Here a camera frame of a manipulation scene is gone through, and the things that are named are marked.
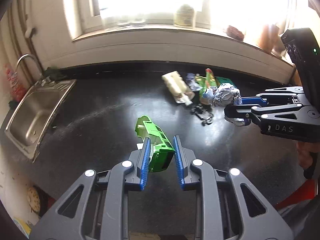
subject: white wall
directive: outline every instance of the white wall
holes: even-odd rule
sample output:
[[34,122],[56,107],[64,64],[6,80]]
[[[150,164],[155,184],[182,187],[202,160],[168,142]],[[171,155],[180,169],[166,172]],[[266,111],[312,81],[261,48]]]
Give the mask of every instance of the white wall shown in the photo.
[[63,0],[31,0],[32,41],[44,68],[97,62],[163,60],[215,65],[287,83],[292,67],[261,50],[211,34],[177,30],[109,33],[72,42]]
[[[6,63],[9,63],[9,59],[0,35],[0,125],[9,111],[8,103],[11,100],[9,84],[3,70]],[[35,224],[39,217],[31,211],[27,201],[27,189],[33,183],[27,174],[20,173],[9,155],[0,145],[0,200],[11,218],[20,218]]]

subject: stainless steel sink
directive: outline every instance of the stainless steel sink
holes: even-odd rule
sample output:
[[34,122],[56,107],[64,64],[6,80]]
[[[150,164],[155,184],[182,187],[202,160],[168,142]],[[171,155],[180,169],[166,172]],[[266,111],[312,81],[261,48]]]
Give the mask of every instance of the stainless steel sink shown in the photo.
[[14,111],[5,133],[30,160],[37,158],[41,139],[75,82],[33,86]]

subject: countertop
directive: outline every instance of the countertop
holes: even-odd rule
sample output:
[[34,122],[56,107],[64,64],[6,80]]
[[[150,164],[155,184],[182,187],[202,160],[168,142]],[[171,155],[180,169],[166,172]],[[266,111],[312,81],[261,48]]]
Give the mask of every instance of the countertop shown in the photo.
[[[31,163],[5,136],[9,111],[0,130],[4,152],[36,185],[54,198],[87,169],[111,169],[126,160],[142,142],[134,128],[137,118],[148,115],[169,140],[179,135],[183,147],[195,152],[214,168],[236,167],[272,203],[278,203],[305,180],[297,164],[294,142],[260,134],[258,126],[236,127],[224,120],[222,107],[213,110],[211,125],[201,121],[182,104],[176,104],[161,75],[155,71],[104,71],[80,78],[59,109]],[[205,67],[197,68],[204,74]],[[231,78],[242,96],[253,96],[280,84],[244,74],[214,69]],[[129,229],[160,235],[192,234],[195,228],[195,192],[178,185],[174,160],[166,171],[151,173],[143,192],[129,193]]]

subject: red object on window sill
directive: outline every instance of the red object on window sill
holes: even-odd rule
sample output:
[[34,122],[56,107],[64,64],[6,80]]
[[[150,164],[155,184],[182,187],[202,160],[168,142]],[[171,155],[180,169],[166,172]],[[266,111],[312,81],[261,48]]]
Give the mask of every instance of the red object on window sill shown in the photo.
[[302,184],[300,188],[293,192],[289,197],[278,203],[275,206],[276,210],[280,210],[284,207],[297,204],[304,200],[313,199],[317,195],[317,186],[317,180],[308,179],[305,183]]

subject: green plastic object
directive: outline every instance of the green plastic object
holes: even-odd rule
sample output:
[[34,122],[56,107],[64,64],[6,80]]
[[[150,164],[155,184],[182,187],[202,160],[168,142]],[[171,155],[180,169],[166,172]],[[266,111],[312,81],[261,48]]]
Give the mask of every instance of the green plastic object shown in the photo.
[[147,115],[138,118],[135,131],[143,141],[146,137],[150,138],[151,153],[149,172],[166,170],[174,155],[174,148],[164,132],[159,126],[155,125]]

